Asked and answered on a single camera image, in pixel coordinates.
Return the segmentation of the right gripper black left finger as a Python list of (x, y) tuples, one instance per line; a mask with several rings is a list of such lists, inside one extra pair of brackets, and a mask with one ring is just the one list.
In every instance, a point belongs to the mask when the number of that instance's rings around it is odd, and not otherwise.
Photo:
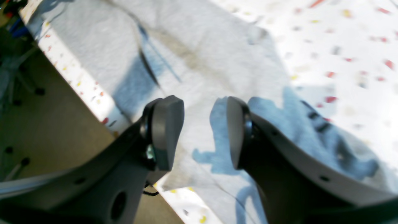
[(148, 103), (141, 118), (80, 167), (1, 183), (10, 224), (131, 224), (145, 186), (172, 170), (184, 123), (176, 96)]

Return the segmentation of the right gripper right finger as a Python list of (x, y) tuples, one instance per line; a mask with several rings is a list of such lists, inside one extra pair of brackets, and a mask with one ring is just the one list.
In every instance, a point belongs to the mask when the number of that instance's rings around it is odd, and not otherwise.
[(397, 195), (312, 158), (240, 98), (228, 98), (227, 123), (233, 166), (255, 181), (269, 224), (397, 221)]

